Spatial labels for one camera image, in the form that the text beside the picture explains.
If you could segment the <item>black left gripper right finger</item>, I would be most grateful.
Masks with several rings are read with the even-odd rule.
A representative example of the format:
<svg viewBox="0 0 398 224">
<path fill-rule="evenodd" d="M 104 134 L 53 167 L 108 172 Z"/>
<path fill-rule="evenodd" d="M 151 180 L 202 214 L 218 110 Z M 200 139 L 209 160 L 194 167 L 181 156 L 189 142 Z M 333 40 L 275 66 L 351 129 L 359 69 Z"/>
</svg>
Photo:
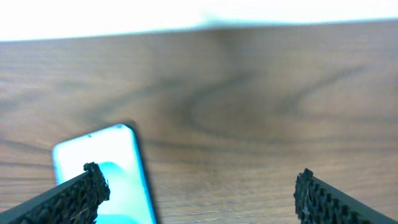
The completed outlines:
<svg viewBox="0 0 398 224">
<path fill-rule="evenodd" d="M 295 213 L 301 224 L 397 224 L 305 169 L 295 181 Z"/>
</svg>

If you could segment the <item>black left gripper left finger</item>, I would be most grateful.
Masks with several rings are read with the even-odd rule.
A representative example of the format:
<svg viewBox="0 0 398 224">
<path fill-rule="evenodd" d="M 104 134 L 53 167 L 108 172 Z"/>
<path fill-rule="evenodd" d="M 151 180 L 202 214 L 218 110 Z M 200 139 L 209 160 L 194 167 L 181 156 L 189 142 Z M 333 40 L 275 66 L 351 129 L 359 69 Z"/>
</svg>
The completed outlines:
<svg viewBox="0 0 398 224">
<path fill-rule="evenodd" d="M 83 166 L 84 173 L 1 212 L 4 224 L 95 223 L 99 205 L 110 189 L 98 164 Z"/>
</svg>

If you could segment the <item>blue Galaxy smartphone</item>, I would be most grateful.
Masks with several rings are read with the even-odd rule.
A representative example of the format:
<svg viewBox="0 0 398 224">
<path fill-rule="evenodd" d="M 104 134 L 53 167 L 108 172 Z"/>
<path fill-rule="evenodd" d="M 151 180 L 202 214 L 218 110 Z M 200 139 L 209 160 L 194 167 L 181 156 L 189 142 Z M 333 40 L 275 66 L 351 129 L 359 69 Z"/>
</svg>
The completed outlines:
<svg viewBox="0 0 398 224">
<path fill-rule="evenodd" d="M 58 185 L 83 173 L 89 162 L 99 165 L 110 189 L 98 207 L 99 224 L 157 224 L 137 132 L 119 123 L 58 143 L 52 151 Z"/>
</svg>

